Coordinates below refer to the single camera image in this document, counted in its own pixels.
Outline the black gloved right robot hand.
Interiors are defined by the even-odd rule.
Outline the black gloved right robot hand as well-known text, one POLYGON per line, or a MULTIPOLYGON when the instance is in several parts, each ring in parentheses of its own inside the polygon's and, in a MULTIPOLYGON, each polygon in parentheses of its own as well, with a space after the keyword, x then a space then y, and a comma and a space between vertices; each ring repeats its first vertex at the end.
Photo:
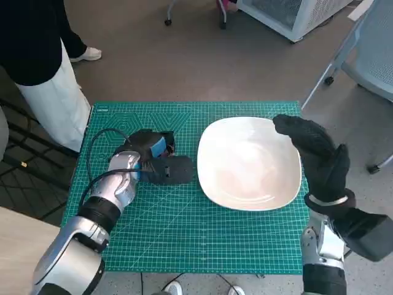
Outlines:
POLYGON ((298 150, 309 193, 324 203, 346 197, 350 167, 347 146, 335 145, 325 128, 312 120, 279 114, 273 123, 276 131, 288 136, 298 150))

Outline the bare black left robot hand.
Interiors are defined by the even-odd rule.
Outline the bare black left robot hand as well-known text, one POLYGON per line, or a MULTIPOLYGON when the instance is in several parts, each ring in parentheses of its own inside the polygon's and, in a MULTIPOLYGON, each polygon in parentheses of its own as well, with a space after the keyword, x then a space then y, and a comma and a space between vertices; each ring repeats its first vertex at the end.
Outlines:
POLYGON ((128 137, 124 146, 127 151, 138 152, 142 161, 167 157, 173 155, 175 151, 174 133, 140 129, 128 137))

